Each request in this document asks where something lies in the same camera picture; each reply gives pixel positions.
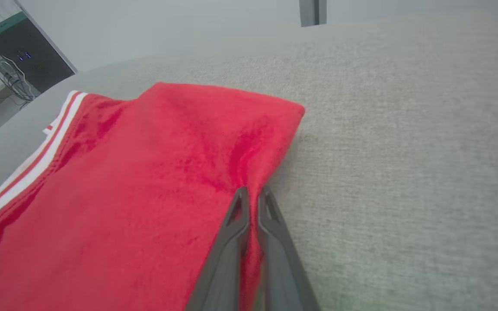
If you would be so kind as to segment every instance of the red towel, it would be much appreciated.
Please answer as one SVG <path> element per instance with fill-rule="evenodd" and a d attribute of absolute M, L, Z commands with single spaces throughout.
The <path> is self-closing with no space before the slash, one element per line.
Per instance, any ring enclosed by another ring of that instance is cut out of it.
<path fill-rule="evenodd" d="M 257 195 L 303 114 L 213 86 L 158 83 L 130 101 L 71 93 L 44 144 L 0 187 L 0 310 L 182 310 L 241 186 L 249 309 Z"/>

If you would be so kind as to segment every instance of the gray sofa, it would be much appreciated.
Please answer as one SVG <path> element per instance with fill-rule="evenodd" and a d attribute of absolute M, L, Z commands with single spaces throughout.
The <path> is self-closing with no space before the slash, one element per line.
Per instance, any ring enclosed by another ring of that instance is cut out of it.
<path fill-rule="evenodd" d="M 324 311 L 498 310 L 498 9 L 209 42 L 51 88 L 0 129 L 0 183 L 71 90 L 283 97 L 306 115 L 269 185 Z"/>

